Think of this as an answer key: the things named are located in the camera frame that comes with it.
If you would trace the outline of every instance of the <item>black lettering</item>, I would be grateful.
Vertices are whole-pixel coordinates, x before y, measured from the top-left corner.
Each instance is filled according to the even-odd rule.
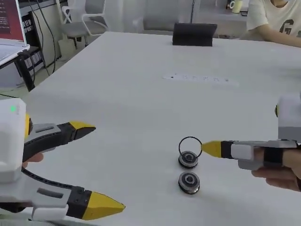
[[[294,24],[294,21],[293,21],[292,19],[290,19],[290,20],[285,20],[285,22],[282,24],[282,26],[281,26],[279,32],[281,32],[281,33],[286,33],[286,34],[290,34],[291,31],[292,31],[292,29],[291,29],[291,28],[284,28],[285,25],[287,25],[287,24],[288,24],[288,25],[293,25],[293,24]]]

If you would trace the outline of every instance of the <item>human hand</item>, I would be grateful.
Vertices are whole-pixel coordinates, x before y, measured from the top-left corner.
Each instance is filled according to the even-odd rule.
[[[35,156],[31,157],[28,161],[24,162],[22,166],[26,168],[29,162],[40,162],[43,160],[43,158],[44,155],[42,153],[38,153]]]
[[[263,161],[264,150],[254,151],[254,158]],[[260,168],[252,171],[254,177],[265,178],[267,184],[293,191],[300,191],[297,179],[301,179],[301,150],[286,149],[283,151],[283,167]]]

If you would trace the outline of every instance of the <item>person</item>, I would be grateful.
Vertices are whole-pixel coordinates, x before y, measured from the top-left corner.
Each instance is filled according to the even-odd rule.
[[[43,158],[44,158],[44,155],[43,155],[42,153],[38,153],[38,154],[36,154],[35,156],[33,156],[32,158],[30,158],[27,162],[24,162],[24,163],[22,164],[22,166],[23,166],[24,168],[26,168],[26,167],[28,166],[28,163],[29,163],[29,162],[40,162],[40,161],[43,160]]]
[[[263,155],[263,149],[259,148],[254,152],[254,158],[259,161],[263,161]],[[257,178],[265,178],[268,185],[300,192],[297,178],[301,179],[301,150],[284,150],[282,163],[284,167],[261,168],[253,171],[252,174]]]
[[[250,0],[247,33],[240,39],[301,47],[300,0]]]

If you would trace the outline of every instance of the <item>laptop screen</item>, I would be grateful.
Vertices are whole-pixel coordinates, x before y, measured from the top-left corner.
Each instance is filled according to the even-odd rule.
[[[0,0],[0,39],[25,42],[16,0]]]

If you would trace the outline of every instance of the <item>green led light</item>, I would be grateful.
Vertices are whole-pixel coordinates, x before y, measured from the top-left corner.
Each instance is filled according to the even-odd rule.
[[[11,112],[15,112],[17,110],[17,108],[15,106],[11,106],[10,110],[11,110]]]

